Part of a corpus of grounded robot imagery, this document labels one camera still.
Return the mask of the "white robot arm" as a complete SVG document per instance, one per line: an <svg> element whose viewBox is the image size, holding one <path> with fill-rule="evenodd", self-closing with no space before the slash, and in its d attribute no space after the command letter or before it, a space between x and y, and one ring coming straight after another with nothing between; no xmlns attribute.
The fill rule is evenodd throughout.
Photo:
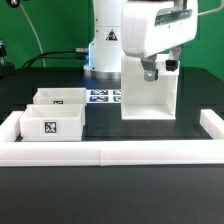
<svg viewBox="0 0 224 224"><path fill-rule="evenodd" d="M87 48L84 74L103 79L121 77L121 57L150 64L168 51L174 68L181 45L197 32L197 0L92 0L94 37Z"/></svg>

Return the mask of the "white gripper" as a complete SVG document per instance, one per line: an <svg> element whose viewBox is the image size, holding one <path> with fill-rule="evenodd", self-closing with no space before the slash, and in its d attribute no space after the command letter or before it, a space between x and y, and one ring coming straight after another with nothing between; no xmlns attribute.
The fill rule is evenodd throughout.
<svg viewBox="0 0 224 224"><path fill-rule="evenodd" d="M144 58L144 79L158 79L156 56L168 50L166 70L179 66L182 44L193 40L197 32L197 0L128 1L122 12L122 48L127 56Z"/></svg>

